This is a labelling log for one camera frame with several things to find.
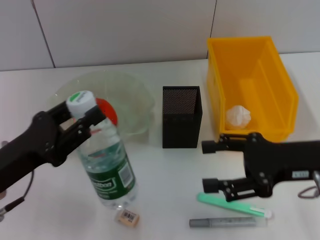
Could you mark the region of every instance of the gray marker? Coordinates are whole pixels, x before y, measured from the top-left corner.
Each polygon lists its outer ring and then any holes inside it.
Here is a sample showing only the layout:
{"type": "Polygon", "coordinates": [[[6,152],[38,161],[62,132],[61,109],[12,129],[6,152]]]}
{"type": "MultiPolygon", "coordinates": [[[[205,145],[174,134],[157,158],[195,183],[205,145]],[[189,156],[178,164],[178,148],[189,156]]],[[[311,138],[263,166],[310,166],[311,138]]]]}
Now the gray marker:
{"type": "Polygon", "coordinates": [[[267,219],[253,216],[190,219],[189,226],[190,228],[265,227],[267,219]]]}

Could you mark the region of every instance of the plastic bottle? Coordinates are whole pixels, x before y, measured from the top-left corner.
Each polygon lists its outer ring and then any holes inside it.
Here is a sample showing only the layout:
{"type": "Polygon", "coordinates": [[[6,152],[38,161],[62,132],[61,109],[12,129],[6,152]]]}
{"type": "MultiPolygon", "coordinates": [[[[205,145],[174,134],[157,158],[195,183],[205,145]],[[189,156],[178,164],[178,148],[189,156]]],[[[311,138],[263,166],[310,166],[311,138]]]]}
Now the plastic bottle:
{"type": "MultiPolygon", "coordinates": [[[[97,105],[90,91],[70,96],[66,105],[75,119],[97,105]]],[[[79,158],[103,205],[111,209],[126,208],[137,194],[137,183],[117,128],[106,118],[91,126],[91,137],[78,149],[79,158]]]]}

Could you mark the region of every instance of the white bottle cap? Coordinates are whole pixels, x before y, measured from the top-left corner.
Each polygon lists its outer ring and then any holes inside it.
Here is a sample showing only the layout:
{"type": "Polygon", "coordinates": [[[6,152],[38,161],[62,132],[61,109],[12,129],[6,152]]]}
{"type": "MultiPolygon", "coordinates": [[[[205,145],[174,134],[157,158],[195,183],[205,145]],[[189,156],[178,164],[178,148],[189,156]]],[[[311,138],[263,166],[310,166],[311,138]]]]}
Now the white bottle cap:
{"type": "Polygon", "coordinates": [[[76,119],[83,118],[85,113],[96,105],[96,98],[91,91],[78,91],[66,101],[69,112],[76,119]]]}

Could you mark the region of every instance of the yellow plastic bin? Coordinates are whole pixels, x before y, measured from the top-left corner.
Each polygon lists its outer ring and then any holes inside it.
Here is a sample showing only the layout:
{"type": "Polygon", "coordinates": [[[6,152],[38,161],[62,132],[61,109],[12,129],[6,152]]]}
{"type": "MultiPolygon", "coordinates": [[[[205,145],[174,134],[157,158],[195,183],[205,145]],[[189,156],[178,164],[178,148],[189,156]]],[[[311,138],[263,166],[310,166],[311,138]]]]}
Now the yellow plastic bin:
{"type": "Polygon", "coordinates": [[[299,97],[269,36],[208,39],[207,88],[217,134],[258,132],[269,141],[294,131],[299,97]],[[251,121],[228,129],[226,111],[241,105],[251,121]]]}

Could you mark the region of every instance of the white table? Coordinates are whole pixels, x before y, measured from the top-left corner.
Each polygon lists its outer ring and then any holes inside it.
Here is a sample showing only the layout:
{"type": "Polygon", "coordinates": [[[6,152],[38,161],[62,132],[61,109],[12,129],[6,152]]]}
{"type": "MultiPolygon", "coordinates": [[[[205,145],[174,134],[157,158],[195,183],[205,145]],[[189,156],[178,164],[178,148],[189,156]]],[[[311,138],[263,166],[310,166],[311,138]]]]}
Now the white table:
{"type": "MultiPolygon", "coordinates": [[[[320,139],[320,53],[282,55],[300,94],[296,131],[289,140],[320,139]]],[[[203,116],[199,140],[213,138],[205,86],[207,60],[92,66],[0,72],[0,141],[12,140],[44,109],[47,97],[71,79],[96,70],[118,70],[140,76],[155,97],[154,121],[148,137],[125,146],[139,184],[132,208],[141,216],[136,228],[114,222],[114,212],[98,200],[75,154],[58,168],[35,171],[26,201],[0,223],[3,240],[191,240],[191,239],[319,239],[320,200],[297,193],[309,182],[277,185],[271,198],[248,203],[271,209],[275,218],[263,228],[190,229],[189,219],[242,216],[196,201],[202,178],[244,176],[239,152],[203,155],[197,149],[162,149],[162,86],[199,85],[203,116]]],[[[8,189],[0,206],[20,197],[26,176],[8,189]]]]}

